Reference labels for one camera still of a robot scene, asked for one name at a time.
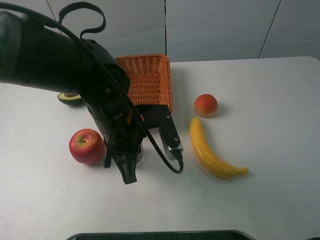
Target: avocado half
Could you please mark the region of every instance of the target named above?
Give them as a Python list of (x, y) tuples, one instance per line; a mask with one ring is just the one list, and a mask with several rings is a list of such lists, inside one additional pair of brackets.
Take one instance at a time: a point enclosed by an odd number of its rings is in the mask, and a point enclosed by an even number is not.
[(60, 93), (58, 94), (58, 99), (60, 102), (62, 102), (65, 105), (68, 106), (78, 106), (80, 104), (83, 104), (85, 101), (81, 98), (80, 95), (72, 95), (67, 93)]

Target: orange wicker basket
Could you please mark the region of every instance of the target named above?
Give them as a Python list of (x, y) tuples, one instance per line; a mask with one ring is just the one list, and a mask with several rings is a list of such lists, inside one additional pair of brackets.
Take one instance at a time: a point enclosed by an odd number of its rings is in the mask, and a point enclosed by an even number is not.
[(172, 112), (170, 61), (166, 55), (120, 56), (115, 60), (130, 78), (128, 96), (134, 105), (167, 105)]

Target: yellow banana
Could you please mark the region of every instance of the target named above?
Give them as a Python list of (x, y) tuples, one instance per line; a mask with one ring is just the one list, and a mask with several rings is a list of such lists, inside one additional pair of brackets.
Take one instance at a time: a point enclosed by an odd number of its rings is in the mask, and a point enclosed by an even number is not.
[(228, 179), (249, 172), (247, 167), (234, 167), (220, 160), (211, 151), (201, 121), (196, 116), (190, 123), (190, 136), (196, 157), (210, 173), (222, 179)]

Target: red apple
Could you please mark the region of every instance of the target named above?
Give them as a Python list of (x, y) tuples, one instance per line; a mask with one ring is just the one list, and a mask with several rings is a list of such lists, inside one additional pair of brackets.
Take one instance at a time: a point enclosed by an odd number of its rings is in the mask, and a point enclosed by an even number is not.
[(211, 118), (218, 110), (218, 102), (214, 96), (203, 94), (194, 102), (194, 111), (202, 118)]
[(82, 129), (70, 139), (69, 150), (76, 161), (82, 164), (95, 164), (105, 156), (105, 144), (95, 130)]

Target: white table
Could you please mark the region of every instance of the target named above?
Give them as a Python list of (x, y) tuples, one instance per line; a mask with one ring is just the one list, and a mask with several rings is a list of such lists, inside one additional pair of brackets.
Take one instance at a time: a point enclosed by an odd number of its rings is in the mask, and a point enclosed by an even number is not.
[[(98, 130), (85, 107), (57, 93), (0, 85), (0, 239), (65, 240), (78, 233), (238, 230), (257, 240), (320, 237), (320, 62), (311, 57), (171, 64), (173, 118), (184, 171), (172, 173), (145, 139), (137, 183), (73, 160), (68, 143)], [(231, 180), (198, 164), (189, 138), (197, 96), (212, 149), (250, 173)], [(159, 135), (154, 133), (159, 144)]]

